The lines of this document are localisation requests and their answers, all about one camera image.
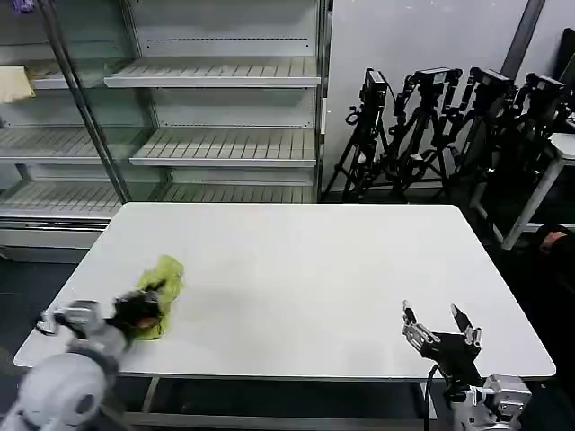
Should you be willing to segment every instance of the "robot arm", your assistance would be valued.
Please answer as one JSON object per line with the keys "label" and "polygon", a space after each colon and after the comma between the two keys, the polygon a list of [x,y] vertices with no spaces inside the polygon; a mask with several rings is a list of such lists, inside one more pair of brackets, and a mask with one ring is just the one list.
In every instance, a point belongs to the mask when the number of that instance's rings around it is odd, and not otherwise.
{"label": "robot arm", "polygon": [[455,413],[455,430],[518,429],[518,417],[531,392],[516,376],[491,375],[482,381],[473,361],[481,352],[481,328],[455,305],[451,313],[458,334],[432,332],[415,318],[403,301],[403,335],[421,356],[438,363],[447,382],[446,400]]}
{"label": "robot arm", "polygon": [[44,313],[37,329],[54,335],[58,326],[68,327],[75,337],[65,353],[50,357],[24,377],[0,431],[73,431],[96,416],[129,336],[104,320],[92,301]]}

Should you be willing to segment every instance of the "cable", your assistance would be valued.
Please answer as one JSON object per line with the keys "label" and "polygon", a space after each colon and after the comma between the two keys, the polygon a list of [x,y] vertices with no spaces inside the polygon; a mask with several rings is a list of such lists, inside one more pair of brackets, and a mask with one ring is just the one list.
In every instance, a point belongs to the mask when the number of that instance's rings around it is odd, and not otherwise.
{"label": "cable", "polygon": [[424,399],[424,409],[423,412],[423,431],[429,431],[429,398],[431,397],[431,383],[433,382],[433,376],[435,372],[439,369],[439,365],[435,364],[431,367],[428,375],[428,382],[425,384],[425,399]]}
{"label": "cable", "polygon": [[379,74],[381,75],[382,78],[384,78],[384,83],[385,83],[385,85],[387,85],[387,89],[388,89],[389,92],[392,94],[392,99],[394,99],[394,108],[395,108],[395,94],[394,94],[394,89],[393,89],[392,86],[387,82],[387,80],[385,79],[384,74],[382,74],[381,71],[379,71]]}

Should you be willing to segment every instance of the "white table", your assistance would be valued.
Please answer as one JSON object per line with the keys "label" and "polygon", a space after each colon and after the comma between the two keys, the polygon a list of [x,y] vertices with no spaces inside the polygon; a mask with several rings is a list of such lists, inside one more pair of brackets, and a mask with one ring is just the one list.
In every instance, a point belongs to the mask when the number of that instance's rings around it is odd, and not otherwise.
{"label": "white table", "polygon": [[[403,299],[431,330],[456,331],[451,303],[467,312],[483,328],[482,375],[555,373],[456,207],[130,203],[51,306],[110,312],[162,253],[183,263],[185,287],[168,332],[137,342],[124,374],[424,379]],[[67,339],[32,332],[14,362],[34,366]]]}

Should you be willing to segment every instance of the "tripod leg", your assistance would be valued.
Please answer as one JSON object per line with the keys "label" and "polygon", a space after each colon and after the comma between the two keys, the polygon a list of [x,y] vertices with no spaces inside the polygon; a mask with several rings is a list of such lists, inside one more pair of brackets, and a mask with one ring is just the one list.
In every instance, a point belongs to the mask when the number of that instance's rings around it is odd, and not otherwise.
{"label": "tripod leg", "polygon": [[351,166],[349,167],[349,175],[347,176],[347,179],[345,181],[345,187],[343,188],[343,196],[341,199],[343,202],[347,202],[349,199],[349,190],[351,189],[351,182],[352,182],[351,177],[356,174],[356,170],[358,169],[358,160],[360,153],[361,151],[359,150],[359,147],[357,147],[355,153],[353,154],[353,158],[351,159]]}
{"label": "tripod leg", "polygon": [[345,147],[345,150],[343,150],[343,154],[341,155],[340,160],[333,167],[332,177],[330,178],[330,182],[327,183],[327,187],[325,188],[325,190],[322,193],[322,197],[320,198],[320,202],[324,202],[324,200],[327,198],[327,195],[332,190],[333,183],[338,178],[338,175],[340,174],[341,169],[343,168],[343,164],[345,163],[346,159],[348,158],[348,155],[349,155],[349,152],[351,151],[352,146],[353,146],[353,144],[352,144],[352,141],[350,139],[348,144]]}

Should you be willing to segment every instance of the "table leg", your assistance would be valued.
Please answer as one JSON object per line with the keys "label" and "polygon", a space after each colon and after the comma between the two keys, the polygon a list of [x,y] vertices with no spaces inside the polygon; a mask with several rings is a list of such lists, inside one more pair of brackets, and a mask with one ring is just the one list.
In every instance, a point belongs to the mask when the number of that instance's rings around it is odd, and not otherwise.
{"label": "table leg", "polygon": [[539,181],[539,184],[537,184],[531,198],[529,198],[523,211],[503,240],[503,243],[501,244],[502,249],[511,250],[513,248],[515,243],[518,241],[519,236],[525,231],[531,217],[533,217],[533,214],[537,208],[539,208],[545,196],[547,196],[549,189],[555,183],[555,180],[557,180],[557,177],[561,173],[564,165],[565,161],[561,158],[555,158],[552,160],[551,164],[549,164],[549,167],[545,171],[543,178]]}

